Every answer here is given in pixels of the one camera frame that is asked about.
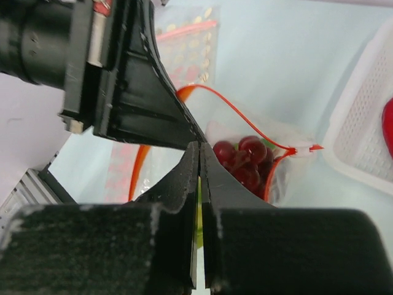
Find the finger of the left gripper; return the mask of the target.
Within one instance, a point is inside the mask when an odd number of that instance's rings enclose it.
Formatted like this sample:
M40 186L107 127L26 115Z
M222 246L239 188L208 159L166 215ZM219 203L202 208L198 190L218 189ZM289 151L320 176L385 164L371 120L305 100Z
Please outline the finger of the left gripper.
M102 72L93 134L185 150L206 138L160 61L150 1L114 1L111 67Z

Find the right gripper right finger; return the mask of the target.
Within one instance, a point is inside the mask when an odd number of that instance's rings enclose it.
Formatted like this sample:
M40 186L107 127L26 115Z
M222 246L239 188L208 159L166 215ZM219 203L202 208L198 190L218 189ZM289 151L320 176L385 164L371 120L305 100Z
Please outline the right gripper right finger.
M377 228L352 209L276 208L200 146L205 285L212 294L391 294Z

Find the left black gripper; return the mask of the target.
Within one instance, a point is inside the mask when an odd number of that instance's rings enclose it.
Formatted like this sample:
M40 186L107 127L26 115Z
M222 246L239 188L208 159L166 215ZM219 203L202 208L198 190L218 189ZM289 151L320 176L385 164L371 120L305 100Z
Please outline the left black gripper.
M59 116L83 133L95 122L101 75L114 65L118 1L1 1L1 72L64 91Z

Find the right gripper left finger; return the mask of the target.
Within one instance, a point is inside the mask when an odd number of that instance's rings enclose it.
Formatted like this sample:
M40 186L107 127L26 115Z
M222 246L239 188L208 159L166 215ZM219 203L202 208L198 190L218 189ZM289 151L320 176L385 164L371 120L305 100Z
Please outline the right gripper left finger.
M28 205L1 239L2 294L190 294L200 146L123 205Z

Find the clear orange-zipper zip bag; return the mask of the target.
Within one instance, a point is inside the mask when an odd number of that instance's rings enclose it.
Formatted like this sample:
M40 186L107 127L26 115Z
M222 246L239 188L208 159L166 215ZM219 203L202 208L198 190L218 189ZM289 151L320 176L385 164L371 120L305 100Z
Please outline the clear orange-zipper zip bag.
M176 91L181 102L186 102L190 94L197 88L205 89L219 97L245 123L253 129L256 136L245 136L237 143L228 140L218 141L213 151L220 164L237 180L260 199L271 202L271 184L279 163L288 157L311 156L323 147L315 143L302 143L295 146L284 146L264 135L233 103L216 90L202 85L191 84Z

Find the red grapes bunch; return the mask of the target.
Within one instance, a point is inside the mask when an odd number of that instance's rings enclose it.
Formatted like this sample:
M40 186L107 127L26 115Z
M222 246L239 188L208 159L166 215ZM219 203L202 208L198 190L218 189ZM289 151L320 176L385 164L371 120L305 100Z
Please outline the red grapes bunch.
M219 163L247 190L265 199L267 180L278 148L263 138L249 135L237 142L221 140L213 145Z

